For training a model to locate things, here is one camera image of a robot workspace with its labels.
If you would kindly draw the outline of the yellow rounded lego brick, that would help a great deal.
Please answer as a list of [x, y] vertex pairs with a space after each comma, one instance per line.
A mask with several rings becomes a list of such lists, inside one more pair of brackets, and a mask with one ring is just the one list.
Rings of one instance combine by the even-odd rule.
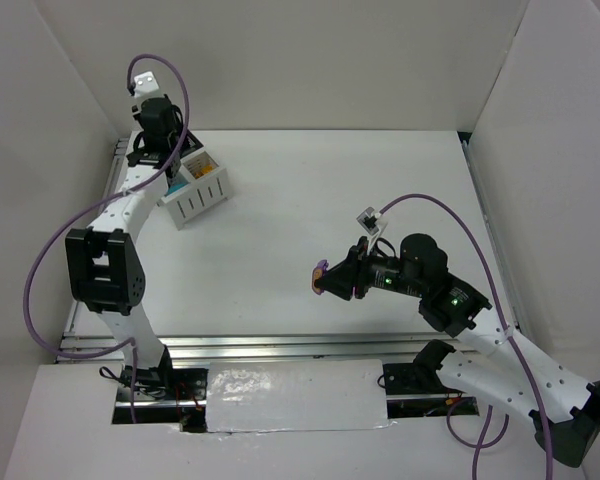
[[197, 170], [194, 171], [193, 175], [196, 179], [199, 179], [201, 177], [203, 177], [204, 175], [212, 172], [214, 170], [214, 167], [212, 165], [207, 165], [204, 167], [201, 167]]

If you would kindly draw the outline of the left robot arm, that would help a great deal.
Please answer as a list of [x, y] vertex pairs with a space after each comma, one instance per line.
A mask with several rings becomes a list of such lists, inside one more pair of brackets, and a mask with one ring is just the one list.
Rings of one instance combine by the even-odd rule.
[[71, 291], [122, 343], [122, 379], [147, 389], [172, 388], [168, 348], [154, 333], [142, 306], [147, 281], [135, 241], [180, 167], [183, 115], [165, 94], [139, 100], [132, 108], [141, 131], [127, 155], [119, 196], [84, 229], [65, 237]]

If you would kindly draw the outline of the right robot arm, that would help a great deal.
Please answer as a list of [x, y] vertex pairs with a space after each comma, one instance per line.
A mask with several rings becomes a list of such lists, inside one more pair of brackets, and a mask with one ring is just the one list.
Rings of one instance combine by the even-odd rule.
[[552, 446], [556, 461], [580, 466], [600, 432], [600, 380], [569, 371], [514, 327], [502, 325], [489, 300], [448, 271], [446, 253], [430, 236], [405, 237], [396, 257], [368, 244], [361, 237], [335, 266], [319, 262], [312, 272], [314, 292], [349, 301], [378, 288], [418, 299], [418, 312], [431, 327], [497, 367], [475, 364], [433, 340], [414, 361], [425, 379], [482, 398], [528, 425], [540, 446]]

